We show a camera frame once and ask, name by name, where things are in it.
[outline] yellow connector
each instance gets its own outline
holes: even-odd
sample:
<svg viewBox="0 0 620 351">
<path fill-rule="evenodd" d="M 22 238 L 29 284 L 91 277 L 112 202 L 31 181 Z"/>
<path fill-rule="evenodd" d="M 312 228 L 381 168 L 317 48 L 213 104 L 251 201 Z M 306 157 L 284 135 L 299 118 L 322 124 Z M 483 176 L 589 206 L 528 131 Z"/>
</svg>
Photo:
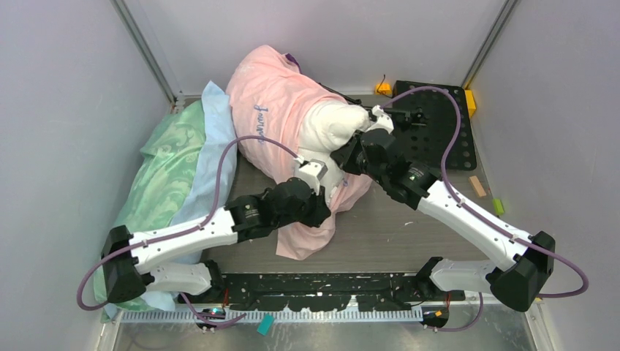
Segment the yellow connector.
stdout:
<svg viewBox="0 0 620 351">
<path fill-rule="evenodd" d="M 391 95 L 392 87 L 389 83 L 380 83 L 374 87 L 374 93 L 376 95 Z"/>
<path fill-rule="evenodd" d="M 471 118 L 476 113 L 476 102 L 474 100 L 474 93 L 471 90 L 465 90 L 465 100 L 467 101 L 467 110 Z"/>
</svg>

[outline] gray wall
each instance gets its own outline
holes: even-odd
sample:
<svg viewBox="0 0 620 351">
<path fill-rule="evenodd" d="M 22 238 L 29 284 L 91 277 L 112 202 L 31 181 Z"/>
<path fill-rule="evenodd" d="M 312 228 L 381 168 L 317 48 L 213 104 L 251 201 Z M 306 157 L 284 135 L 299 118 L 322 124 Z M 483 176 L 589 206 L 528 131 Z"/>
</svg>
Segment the gray wall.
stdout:
<svg viewBox="0 0 620 351">
<path fill-rule="evenodd" d="M 127 0 L 175 93 L 225 88 L 250 50 L 291 52 L 349 93 L 387 81 L 461 84 L 504 0 Z"/>
<path fill-rule="evenodd" d="M 591 279 L 548 301 L 567 350 L 620 343 L 620 2 L 522 1 L 473 83 L 477 144 L 506 219 L 545 230 Z M 575 289 L 558 264 L 545 291 Z"/>
<path fill-rule="evenodd" d="M 0 52 L 0 348 L 92 350 L 75 290 L 169 106 L 109 1 L 3 1 Z"/>
</svg>

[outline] green fabric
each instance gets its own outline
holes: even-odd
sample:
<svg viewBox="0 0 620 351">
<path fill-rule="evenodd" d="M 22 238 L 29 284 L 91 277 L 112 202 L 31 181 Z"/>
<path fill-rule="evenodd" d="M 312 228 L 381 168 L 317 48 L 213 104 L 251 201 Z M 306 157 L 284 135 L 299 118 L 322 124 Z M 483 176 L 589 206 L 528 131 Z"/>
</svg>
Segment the green fabric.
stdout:
<svg viewBox="0 0 620 351">
<path fill-rule="evenodd" d="M 114 227 L 124 224 L 130 232 L 167 227 L 192 188 L 205 139 L 205 114 L 200 100 L 179 114 L 164 117 L 140 149 L 144 162 Z M 94 292 L 97 301 L 105 301 L 102 268 L 94 274 Z M 142 298 L 116 306 L 136 312 L 153 309 Z"/>
</svg>

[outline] teal tape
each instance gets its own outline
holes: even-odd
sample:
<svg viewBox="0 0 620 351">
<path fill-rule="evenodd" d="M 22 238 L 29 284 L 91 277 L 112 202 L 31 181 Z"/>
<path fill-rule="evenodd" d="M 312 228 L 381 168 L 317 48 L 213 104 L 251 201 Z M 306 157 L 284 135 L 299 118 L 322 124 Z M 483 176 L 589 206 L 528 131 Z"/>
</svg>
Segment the teal tape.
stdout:
<svg viewBox="0 0 620 351">
<path fill-rule="evenodd" d="M 274 320 L 275 320 L 275 318 L 273 318 L 269 314 L 266 314 L 263 317 L 262 322 L 260 322 L 260 325 L 258 326 L 258 329 L 256 331 L 261 333 L 263 336 L 266 336 L 267 333 L 269 332 L 269 328 L 271 328 L 271 325 L 273 324 Z"/>
</svg>

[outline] pink towel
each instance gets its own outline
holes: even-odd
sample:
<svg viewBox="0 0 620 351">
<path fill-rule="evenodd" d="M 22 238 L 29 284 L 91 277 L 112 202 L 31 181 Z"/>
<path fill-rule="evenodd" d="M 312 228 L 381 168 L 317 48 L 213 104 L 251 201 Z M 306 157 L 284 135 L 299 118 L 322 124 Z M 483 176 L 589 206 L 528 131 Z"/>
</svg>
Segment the pink towel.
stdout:
<svg viewBox="0 0 620 351">
<path fill-rule="evenodd" d="M 230 95 L 232 121 L 237 136 L 263 135 L 293 151 L 299 149 L 299 130 L 308 111 L 326 100 L 344 102 L 312 79 L 299 73 L 285 55 L 263 45 L 253 50 L 232 75 L 226 93 Z M 241 142 L 241 153 L 277 183 L 293 176 L 295 162 L 285 151 L 256 140 Z M 336 231 L 335 213 L 351 209 L 370 187 L 366 176 L 346 174 L 330 202 L 332 215 L 320 228 L 295 223 L 280 228 L 276 254 L 303 260 L 329 243 Z"/>
</svg>

